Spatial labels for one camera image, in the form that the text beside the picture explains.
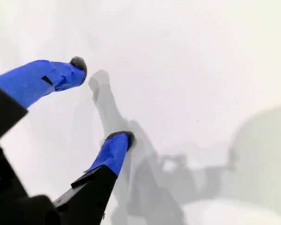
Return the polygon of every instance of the blue tape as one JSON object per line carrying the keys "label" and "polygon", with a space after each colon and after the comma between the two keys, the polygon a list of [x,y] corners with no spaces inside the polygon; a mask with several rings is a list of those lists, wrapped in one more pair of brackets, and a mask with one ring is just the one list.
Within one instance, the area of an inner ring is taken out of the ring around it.
{"label": "blue tape", "polygon": [[93,165],[85,173],[96,169],[98,166],[106,165],[118,176],[128,150],[128,145],[129,138],[126,134],[118,134],[111,139],[105,140]]}
{"label": "blue tape", "polygon": [[[53,85],[42,80],[44,76]],[[79,86],[83,79],[84,71],[71,64],[37,60],[0,75],[0,88],[28,108],[53,91]]]}

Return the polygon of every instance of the gray fingertip pad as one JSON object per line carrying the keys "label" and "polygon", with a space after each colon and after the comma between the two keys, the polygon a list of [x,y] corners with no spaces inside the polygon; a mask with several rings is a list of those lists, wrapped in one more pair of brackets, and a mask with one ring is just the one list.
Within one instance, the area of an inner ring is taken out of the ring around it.
{"label": "gray fingertip pad", "polygon": [[70,64],[84,71],[84,78],[81,82],[81,84],[83,84],[86,79],[86,75],[88,74],[88,68],[85,64],[84,59],[79,56],[75,56],[71,59]]}

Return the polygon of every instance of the blue painter's tape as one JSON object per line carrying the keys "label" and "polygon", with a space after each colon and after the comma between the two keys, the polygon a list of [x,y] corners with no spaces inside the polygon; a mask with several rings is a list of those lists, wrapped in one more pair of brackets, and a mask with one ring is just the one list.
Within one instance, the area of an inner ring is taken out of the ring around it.
{"label": "blue painter's tape", "polygon": [[128,150],[128,145],[129,138],[126,134],[118,134],[111,139],[105,140],[93,165],[85,173],[98,166],[106,165],[118,176]]}
{"label": "blue painter's tape", "polygon": [[[44,76],[53,85],[42,80]],[[83,80],[84,71],[71,64],[38,60],[1,75],[0,88],[28,108],[41,97],[77,87]]]}

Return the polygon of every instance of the white surface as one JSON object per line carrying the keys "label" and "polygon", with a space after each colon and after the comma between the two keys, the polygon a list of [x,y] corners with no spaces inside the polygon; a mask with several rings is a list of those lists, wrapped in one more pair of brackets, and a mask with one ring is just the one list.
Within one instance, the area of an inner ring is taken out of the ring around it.
{"label": "white surface", "polygon": [[102,224],[281,225],[281,0],[0,0],[0,74],[76,55],[85,84],[0,141],[29,194],[57,198],[128,128]]}

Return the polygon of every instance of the black plastic part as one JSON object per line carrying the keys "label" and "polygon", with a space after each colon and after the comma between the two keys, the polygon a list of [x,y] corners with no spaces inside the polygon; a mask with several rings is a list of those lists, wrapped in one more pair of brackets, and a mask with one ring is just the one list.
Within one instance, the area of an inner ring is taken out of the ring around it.
{"label": "black plastic part", "polygon": [[0,225],[66,225],[43,195],[0,202]]}
{"label": "black plastic part", "polygon": [[135,136],[134,136],[134,133],[132,133],[131,131],[118,131],[118,132],[115,132],[115,133],[112,133],[110,135],[107,136],[106,140],[107,139],[111,139],[113,138],[114,136],[116,135],[119,135],[119,134],[126,134],[129,138],[129,145],[128,145],[128,149],[127,151],[129,151],[129,149],[131,148],[131,146],[134,144],[135,142]]}
{"label": "black plastic part", "polygon": [[0,148],[0,201],[26,196],[26,191]]}
{"label": "black plastic part", "polygon": [[69,225],[99,225],[104,216],[117,175],[102,165],[88,180],[64,193],[53,204]]}
{"label": "black plastic part", "polygon": [[27,110],[0,89],[0,137],[27,113]]}
{"label": "black plastic part", "polygon": [[75,56],[71,59],[70,64],[84,71],[84,78],[81,82],[81,84],[83,84],[88,74],[88,68],[86,66],[84,59],[79,56]]}

